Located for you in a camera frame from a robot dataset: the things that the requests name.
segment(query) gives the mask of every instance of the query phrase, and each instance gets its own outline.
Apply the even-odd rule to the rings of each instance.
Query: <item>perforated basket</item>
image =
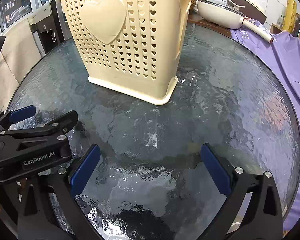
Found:
[[[169,101],[191,0],[61,0],[89,81]]]

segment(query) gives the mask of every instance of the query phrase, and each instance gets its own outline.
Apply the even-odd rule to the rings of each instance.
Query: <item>beige basket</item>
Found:
[[[61,0],[89,81],[155,105],[176,71],[191,0]]]

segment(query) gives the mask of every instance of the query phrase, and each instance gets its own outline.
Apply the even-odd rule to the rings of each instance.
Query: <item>beige cloth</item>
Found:
[[[17,23],[5,36],[0,53],[0,111],[7,109],[22,79],[41,59],[28,19]]]

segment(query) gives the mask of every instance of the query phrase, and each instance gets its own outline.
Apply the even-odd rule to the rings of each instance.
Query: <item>blue gripper pad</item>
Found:
[[[206,144],[201,147],[201,160],[210,173],[210,176],[216,184],[219,192],[227,197],[231,195],[231,179],[220,161],[217,159],[216,155]]]
[[[10,113],[9,122],[16,124],[35,115],[35,106],[26,106]]]
[[[102,163],[102,155],[98,145],[93,144],[80,159],[80,164],[70,178],[70,195],[80,195],[93,171]]]

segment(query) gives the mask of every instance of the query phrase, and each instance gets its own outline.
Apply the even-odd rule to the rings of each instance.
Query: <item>heart emblem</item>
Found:
[[[100,41],[108,45],[119,34],[126,20],[126,8],[121,0],[85,2],[80,17],[87,29]]]

